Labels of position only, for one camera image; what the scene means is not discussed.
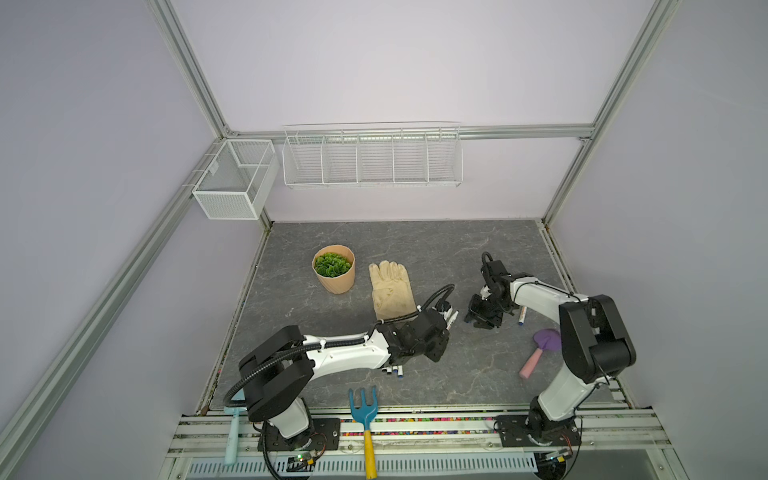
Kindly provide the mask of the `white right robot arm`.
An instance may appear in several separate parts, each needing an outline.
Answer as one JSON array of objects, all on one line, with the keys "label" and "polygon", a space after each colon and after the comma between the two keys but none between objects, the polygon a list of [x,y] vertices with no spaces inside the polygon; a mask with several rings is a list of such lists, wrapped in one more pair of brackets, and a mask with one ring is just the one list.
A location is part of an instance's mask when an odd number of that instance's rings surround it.
[{"label": "white right robot arm", "polygon": [[607,295],[579,295],[527,274],[490,275],[471,297],[467,323],[498,328],[503,316],[526,308],[558,325],[563,366],[550,385],[531,403],[529,420],[563,423],[601,382],[637,360],[615,301]]}]

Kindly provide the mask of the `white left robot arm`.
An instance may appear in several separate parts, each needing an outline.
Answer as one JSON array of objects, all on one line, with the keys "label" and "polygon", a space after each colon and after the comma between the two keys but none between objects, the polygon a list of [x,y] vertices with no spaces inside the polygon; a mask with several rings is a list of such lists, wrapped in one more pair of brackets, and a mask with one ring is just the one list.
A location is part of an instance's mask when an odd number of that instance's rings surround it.
[{"label": "white left robot arm", "polygon": [[280,329],[239,363],[239,380],[224,396],[224,406],[247,413],[262,429],[272,428],[294,446],[315,433],[301,394],[313,380],[352,370],[401,373],[411,359],[438,362],[445,353],[458,312],[445,301],[399,319],[378,321],[363,333],[304,335],[296,325]]}]

